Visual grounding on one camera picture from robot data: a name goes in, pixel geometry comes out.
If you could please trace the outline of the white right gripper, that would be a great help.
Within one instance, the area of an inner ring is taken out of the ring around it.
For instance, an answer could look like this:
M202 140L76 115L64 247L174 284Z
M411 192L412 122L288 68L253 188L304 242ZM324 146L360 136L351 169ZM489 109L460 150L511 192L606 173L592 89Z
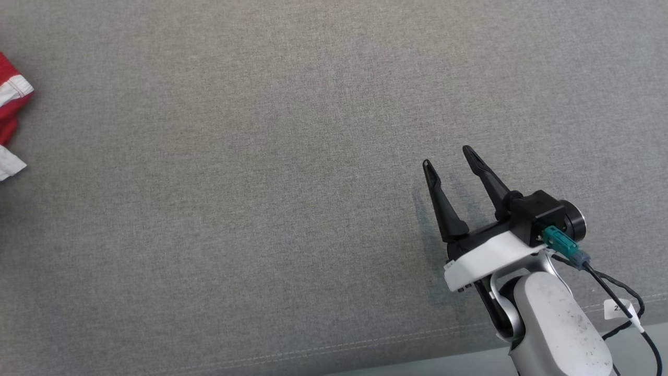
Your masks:
M470 169L480 178L494 205L494 216L504 221L469 233L468 224L456 214L442 190L436 169L428 159L422 162L439 232L446 243L448 263L444 267L444 279L451 292L482 280L546 247L544 243L529 246L510 230L510 220L506 218L510 217L511 202L523 198L523 194L511 191L474 148L464 145L462 150Z

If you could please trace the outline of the red shorts number 23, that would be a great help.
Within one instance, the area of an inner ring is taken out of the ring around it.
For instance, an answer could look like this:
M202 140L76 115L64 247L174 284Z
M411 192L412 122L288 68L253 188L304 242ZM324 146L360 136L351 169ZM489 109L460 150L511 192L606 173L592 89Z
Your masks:
M0 182L26 168L7 146L18 129L19 111L29 102L34 87L0 52Z

